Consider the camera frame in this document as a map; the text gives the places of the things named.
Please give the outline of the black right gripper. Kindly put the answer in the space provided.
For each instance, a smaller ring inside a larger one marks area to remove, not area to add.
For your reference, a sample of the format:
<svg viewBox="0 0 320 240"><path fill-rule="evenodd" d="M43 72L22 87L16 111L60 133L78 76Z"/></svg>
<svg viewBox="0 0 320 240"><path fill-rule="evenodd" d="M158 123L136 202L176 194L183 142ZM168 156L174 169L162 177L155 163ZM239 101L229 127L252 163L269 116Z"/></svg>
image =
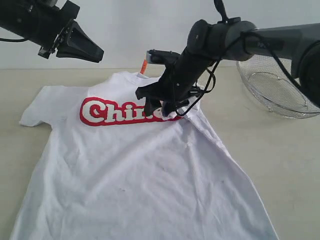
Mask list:
<svg viewBox="0 0 320 240"><path fill-rule="evenodd" d="M194 84L202 73L201 65L176 63L167 67L157 82L138 87L135 91L137 99L146 98L145 116L153 115L157 109L161 109L162 115L170 115L177 110L176 104L200 97L200 88Z"/></svg>

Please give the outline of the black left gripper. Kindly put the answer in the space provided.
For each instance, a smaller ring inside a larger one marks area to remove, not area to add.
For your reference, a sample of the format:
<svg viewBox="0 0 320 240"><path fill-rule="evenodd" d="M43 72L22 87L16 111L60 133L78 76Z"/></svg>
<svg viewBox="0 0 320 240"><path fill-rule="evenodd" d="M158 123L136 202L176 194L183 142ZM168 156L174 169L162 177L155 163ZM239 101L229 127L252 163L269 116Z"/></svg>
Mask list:
<svg viewBox="0 0 320 240"><path fill-rule="evenodd" d="M55 0L19 0L15 6L18 35L40 46L38 55L99 63L104 50L93 42L75 21L80 7L67 0L59 8Z"/></svg>

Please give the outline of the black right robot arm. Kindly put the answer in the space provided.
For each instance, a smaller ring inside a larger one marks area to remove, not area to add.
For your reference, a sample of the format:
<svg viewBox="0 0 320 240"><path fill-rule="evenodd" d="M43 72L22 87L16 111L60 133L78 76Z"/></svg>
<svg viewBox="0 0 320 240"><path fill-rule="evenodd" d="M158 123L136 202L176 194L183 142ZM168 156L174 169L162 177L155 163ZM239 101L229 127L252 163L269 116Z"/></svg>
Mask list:
<svg viewBox="0 0 320 240"><path fill-rule="evenodd" d="M234 18L209 24L201 19L191 28L182 53L151 49L149 64L164 65L155 83L137 88L135 95L145 99L147 116L157 109L163 116L193 105L208 92L196 86L199 77L223 60L244 62L255 55L272 57L290 82L314 105L320 104L320 26L317 23L258 29L249 21ZM286 70L281 59L291 61Z"/></svg>

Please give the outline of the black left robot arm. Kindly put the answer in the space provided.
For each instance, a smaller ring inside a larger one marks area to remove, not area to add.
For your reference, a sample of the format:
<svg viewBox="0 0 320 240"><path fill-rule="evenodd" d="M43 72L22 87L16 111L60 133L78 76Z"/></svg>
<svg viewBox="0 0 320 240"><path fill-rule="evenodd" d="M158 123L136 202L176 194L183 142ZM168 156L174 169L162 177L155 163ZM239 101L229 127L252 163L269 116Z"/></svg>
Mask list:
<svg viewBox="0 0 320 240"><path fill-rule="evenodd" d="M38 55L48 59L74 58L99 63L104 51L92 41L76 22L80 7L67 0L59 8L55 0L2 0L1 28L20 36L2 38L2 42L31 41L39 45Z"/></svg>

